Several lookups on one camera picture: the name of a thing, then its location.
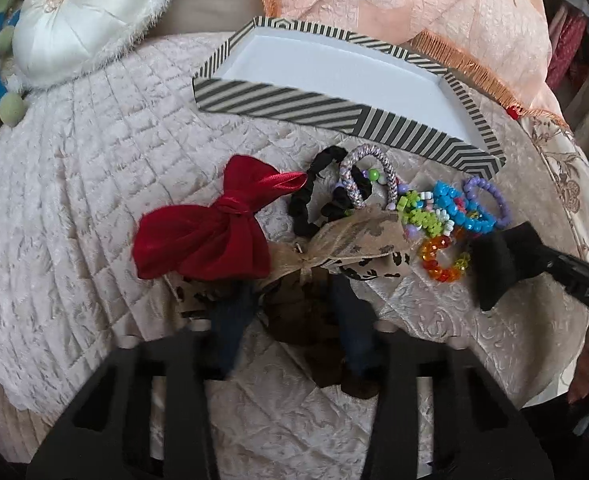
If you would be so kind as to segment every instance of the hair bow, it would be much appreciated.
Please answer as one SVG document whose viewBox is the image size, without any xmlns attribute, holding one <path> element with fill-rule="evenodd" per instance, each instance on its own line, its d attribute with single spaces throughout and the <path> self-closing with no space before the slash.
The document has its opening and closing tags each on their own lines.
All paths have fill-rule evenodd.
<svg viewBox="0 0 589 480">
<path fill-rule="evenodd" d="M 132 248 L 137 274 L 151 279 L 176 270 L 203 281 L 266 277 L 270 251 L 254 215 L 305 181 L 305 173 L 279 173 L 251 156 L 232 156 L 223 194 L 212 205 L 171 205 L 142 217 Z"/>
</svg>

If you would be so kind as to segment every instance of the white quilted fabric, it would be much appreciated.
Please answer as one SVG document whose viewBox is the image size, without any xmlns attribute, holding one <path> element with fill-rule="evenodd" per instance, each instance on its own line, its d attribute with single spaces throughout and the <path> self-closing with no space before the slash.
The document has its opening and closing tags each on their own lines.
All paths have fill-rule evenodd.
<svg viewBox="0 0 589 480">
<path fill-rule="evenodd" d="M 168 203 L 208 204 L 234 153 L 279 170 L 304 170 L 324 147 L 359 141 L 327 130 L 196 110 L 191 75 L 226 34 L 161 38 L 103 70 L 34 92 L 22 123 L 0 130 L 0 383 L 12 403 L 53 422 L 110 352 L 116 335 L 170 333 L 172 292 L 137 279 L 130 257 L 137 220 Z M 519 124 L 472 95 L 508 157 L 497 184 L 516 221 L 576 253 L 553 183 Z M 388 150 L 418 188 L 461 174 Z M 314 217 L 332 186 L 317 181 Z M 286 199 L 258 215 L 272 240 L 292 238 Z M 354 283 L 382 317 L 433 340 L 469 335 L 484 364 L 522 404 L 565 368 L 581 344 L 586 312 L 538 278 L 516 287 L 490 316 L 466 280 L 414 275 Z M 226 479 L 356 479 L 374 401 L 319 390 L 293 349 L 255 321 L 230 380 L 210 383 L 210 409 Z M 420 457 L 430 457 L 431 411 L 421 396 Z M 159 444 L 160 426 L 154 432 Z"/>
</svg>

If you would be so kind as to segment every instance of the red fabric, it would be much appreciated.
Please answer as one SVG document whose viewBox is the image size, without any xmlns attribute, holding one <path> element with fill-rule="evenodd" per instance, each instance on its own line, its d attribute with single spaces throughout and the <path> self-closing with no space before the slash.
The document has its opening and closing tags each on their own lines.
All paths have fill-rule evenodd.
<svg viewBox="0 0 589 480">
<path fill-rule="evenodd" d="M 306 178 L 234 155 L 223 174 L 223 194 L 212 205 L 171 205 L 143 216 L 132 248 L 139 277 L 171 270 L 202 281 L 266 277 L 270 252 L 254 215 L 301 189 Z"/>
<path fill-rule="evenodd" d="M 506 108 L 505 111 L 515 121 L 519 120 L 519 110 L 517 110 L 516 106 L 511 106 L 509 108 Z"/>
<path fill-rule="evenodd" d="M 578 10 L 565 19 L 561 35 L 559 36 L 559 42 L 549 62 L 548 76 L 545 79 L 545 82 L 552 90 L 555 90 L 561 84 L 561 80 L 567 73 L 570 63 L 572 63 L 574 56 L 577 54 L 577 50 L 583 40 L 587 22 L 587 17 Z"/>
</svg>

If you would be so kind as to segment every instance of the purple beaded bracelet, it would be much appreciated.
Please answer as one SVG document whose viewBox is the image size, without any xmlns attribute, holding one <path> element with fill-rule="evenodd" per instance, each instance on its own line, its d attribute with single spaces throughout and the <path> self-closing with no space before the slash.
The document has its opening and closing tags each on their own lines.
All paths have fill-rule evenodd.
<svg viewBox="0 0 589 480">
<path fill-rule="evenodd" d="M 497 219 L 497 227 L 499 229 L 505 229 L 506 227 L 508 227 L 508 225 L 510 225 L 510 223 L 512 222 L 512 215 L 510 213 L 510 208 L 505 202 L 505 199 L 503 198 L 503 195 L 501 194 L 500 190 L 498 190 L 498 187 L 492 184 L 491 182 L 485 180 L 485 178 L 481 178 L 480 176 L 472 176 L 468 180 L 463 182 L 463 191 L 468 200 L 476 201 L 476 188 L 485 189 L 497 201 L 498 208 L 501 212 L 501 218 Z"/>
</svg>

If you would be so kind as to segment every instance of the floral fabric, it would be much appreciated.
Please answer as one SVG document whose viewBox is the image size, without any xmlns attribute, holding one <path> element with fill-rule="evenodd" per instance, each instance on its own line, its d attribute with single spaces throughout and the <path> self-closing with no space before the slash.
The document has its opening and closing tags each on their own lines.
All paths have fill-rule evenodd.
<svg viewBox="0 0 589 480">
<path fill-rule="evenodd" d="M 589 162 L 572 132 L 538 118 L 523 118 L 521 125 L 556 185 L 578 252 L 589 262 Z"/>
</svg>

